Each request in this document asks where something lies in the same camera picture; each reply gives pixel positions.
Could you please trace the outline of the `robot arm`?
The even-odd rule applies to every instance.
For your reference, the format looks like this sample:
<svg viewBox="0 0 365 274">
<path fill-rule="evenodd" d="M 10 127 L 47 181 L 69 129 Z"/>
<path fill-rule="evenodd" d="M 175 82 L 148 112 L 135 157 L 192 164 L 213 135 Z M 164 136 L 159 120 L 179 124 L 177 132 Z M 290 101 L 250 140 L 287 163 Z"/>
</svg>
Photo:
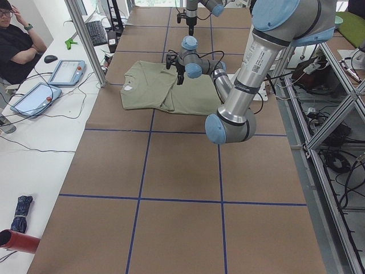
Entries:
<svg viewBox="0 0 365 274">
<path fill-rule="evenodd" d="M 197 39 L 183 38 L 179 53 L 168 54 L 166 68 L 175 66 L 177 83 L 184 76 L 211 77 L 223 102 L 205 121 L 205 132 L 215 144 L 238 143 L 256 131 L 250 109 L 278 53 L 289 46 L 316 45 L 330 40 L 335 30 L 336 1 L 256 1 L 252 11 L 253 41 L 231 82 L 220 61 L 201 59 Z"/>
<path fill-rule="evenodd" d="M 209 16 L 214 15 L 215 17 L 219 17 L 228 3 L 229 1 L 220 0 L 187 1 L 186 8 L 183 9 L 182 12 L 177 11 L 177 23 L 181 23 L 181 21 L 184 19 L 186 21 L 186 25 L 188 26 L 188 35 L 193 36 L 194 27 L 196 26 L 198 20 L 199 4 L 209 11 Z"/>
</svg>

